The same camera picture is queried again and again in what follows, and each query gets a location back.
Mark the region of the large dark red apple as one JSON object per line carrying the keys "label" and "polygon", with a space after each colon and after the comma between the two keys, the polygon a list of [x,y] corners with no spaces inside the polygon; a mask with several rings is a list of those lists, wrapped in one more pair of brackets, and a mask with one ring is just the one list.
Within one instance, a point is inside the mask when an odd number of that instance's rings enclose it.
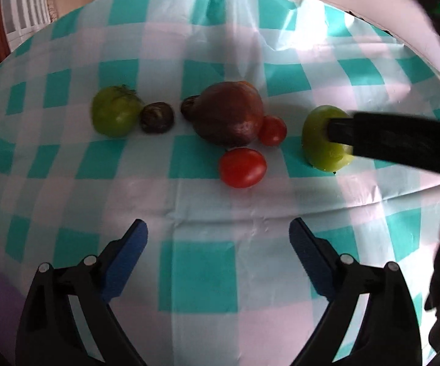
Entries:
{"label": "large dark red apple", "polygon": [[221,82],[206,88],[193,105],[193,129],[205,141],[233,148],[257,138],[264,119],[258,91],[244,82]]}

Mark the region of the green tomato with stem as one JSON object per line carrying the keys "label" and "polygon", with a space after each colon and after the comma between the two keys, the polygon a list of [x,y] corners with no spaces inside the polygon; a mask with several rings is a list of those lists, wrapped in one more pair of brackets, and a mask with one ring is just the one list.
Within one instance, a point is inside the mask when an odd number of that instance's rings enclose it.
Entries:
{"label": "green tomato with stem", "polygon": [[125,85],[102,88],[92,99],[92,126],[101,135],[126,136],[137,125],[143,107],[135,90]]}

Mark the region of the teal checkered tablecloth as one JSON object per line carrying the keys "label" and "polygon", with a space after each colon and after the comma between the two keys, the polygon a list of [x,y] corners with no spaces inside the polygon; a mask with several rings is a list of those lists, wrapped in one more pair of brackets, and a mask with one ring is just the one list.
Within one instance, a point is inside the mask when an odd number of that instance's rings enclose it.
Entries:
{"label": "teal checkered tablecloth", "polygon": [[[224,80],[253,84],[288,135],[255,144],[252,188],[219,178],[223,149],[182,118],[163,135],[98,135],[90,105],[125,85],[178,107]],[[136,219],[148,244],[111,306],[151,365],[287,365],[327,305],[289,243],[309,228],[357,261],[397,262],[420,332],[440,227],[440,176],[356,159],[335,174],[301,148],[314,107],[440,120],[440,75],[397,39],[319,0],[96,0],[0,65],[0,272],[73,266]]]}

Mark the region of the dark brown round fruit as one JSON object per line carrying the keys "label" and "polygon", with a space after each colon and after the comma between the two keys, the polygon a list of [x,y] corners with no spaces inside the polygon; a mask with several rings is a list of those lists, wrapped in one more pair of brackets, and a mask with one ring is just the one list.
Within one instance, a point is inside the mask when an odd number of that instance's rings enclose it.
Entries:
{"label": "dark brown round fruit", "polygon": [[140,128],[149,134],[163,134],[175,123],[174,111],[166,102],[153,102],[140,112]]}

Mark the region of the oval red tomato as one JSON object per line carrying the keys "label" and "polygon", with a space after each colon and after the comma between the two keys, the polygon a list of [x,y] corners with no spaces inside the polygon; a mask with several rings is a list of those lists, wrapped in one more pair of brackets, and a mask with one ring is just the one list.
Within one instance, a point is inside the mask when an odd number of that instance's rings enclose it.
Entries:
{"label": "oval red tomato", "polygon": [[267,171],[264,156],[250,148],[227,151],[219,160],[219,175],[231,188],[249,188],[259,183]]}

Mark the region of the small red tomato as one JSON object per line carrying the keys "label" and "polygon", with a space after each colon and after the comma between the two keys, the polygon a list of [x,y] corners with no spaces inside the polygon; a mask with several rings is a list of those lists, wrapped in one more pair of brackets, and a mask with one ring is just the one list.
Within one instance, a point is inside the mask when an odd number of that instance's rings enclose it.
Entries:
{"label": "small red tomato", "polygon": [[285,122],[277,116],[264,116],[262,126],[258,133],[258,140],[266,146],[278,146],[287,136]]}

